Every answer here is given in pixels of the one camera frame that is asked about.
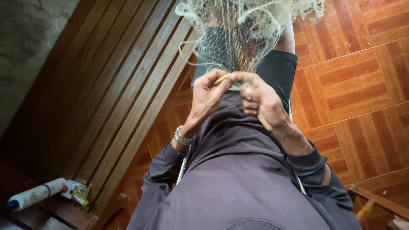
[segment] wristwatch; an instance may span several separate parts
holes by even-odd
[[[181,145],[184,146],[188,146],[190,145],[190,143],[192,142],[193,138],[184,138],[179,134],[179,130],[183,127],[183,125],[179,126],[176,129],[175,135],[173,136],[173,138],[175,139],[175,141]]]

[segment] cuff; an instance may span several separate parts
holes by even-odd
[[[163,149],[163,155],[171,163],[175,163],[178,160],[180,160],[181,158],[184,158],[184,156],[185,156],[184,153],[181,153],[178,150],[173,148],[172,140],[170,140],[169,143]]]
[[[308,142],[314,148],[310,154],[302,156],[294,156],[288,154],[287,160],[293,165],[300,167],[310,167],[320,164],[322,162],[322,156],[318,153],[314,143],[312,143],[310,140],[308,140]]]

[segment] dark purple sweatshirt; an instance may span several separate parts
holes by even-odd
[[[128,230],[361,229],[335,173],[321,185],[326,158],[315,147],[287,154],[238,97],[223,100],[202,125],[172,190],[183,157],[171,143],[154,157]]]

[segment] tangled net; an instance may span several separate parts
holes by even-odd
[[[194,26],[199,37],[196,48],[206,60],[201,64],[206,65],[206,72],[214,68],[255,72],[289,21],[304,19],[310,11],[320,18],[324,1],[182,0],[176,14],[188,18]]]

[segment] orange floor tile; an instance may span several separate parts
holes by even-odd
[[[409,0],[327,0],[325,9],[316,23],[312,15],[293,22],[294,122],[344,185],[356,183],[409,207]],[[124,188],[136,200],[142,171],[189,114],[190,82],[148,133]],[[108,227],[125,229],[136,203]],[[385,229],[391,218],[375,209],[363,226]]]

